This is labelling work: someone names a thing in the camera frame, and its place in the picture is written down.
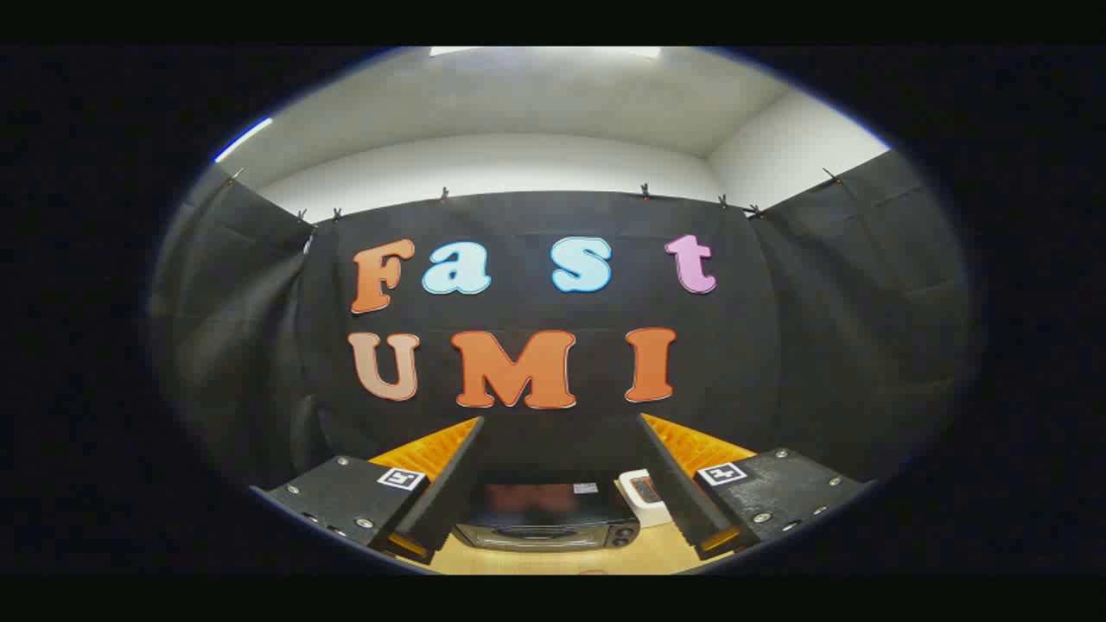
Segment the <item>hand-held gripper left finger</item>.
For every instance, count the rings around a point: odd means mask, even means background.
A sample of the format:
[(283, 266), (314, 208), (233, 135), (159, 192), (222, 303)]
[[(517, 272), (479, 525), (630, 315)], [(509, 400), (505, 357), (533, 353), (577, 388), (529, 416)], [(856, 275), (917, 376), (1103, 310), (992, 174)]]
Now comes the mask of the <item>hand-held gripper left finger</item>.
[(467, 508), (486, 418), (435, 432), (371, 460), (336, 455), (251, 493), (289, 518), (374, 554), (428, 564)]

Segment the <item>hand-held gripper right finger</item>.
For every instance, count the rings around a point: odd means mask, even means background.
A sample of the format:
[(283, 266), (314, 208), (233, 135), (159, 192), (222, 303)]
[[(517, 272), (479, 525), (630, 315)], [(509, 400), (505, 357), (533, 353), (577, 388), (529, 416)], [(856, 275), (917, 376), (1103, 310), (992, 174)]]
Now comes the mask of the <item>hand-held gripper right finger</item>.
[(639, 436), (653, 488), (705, 562), (817, 526), (874, 488), (795, 449), (755, 453), (645, 413)]

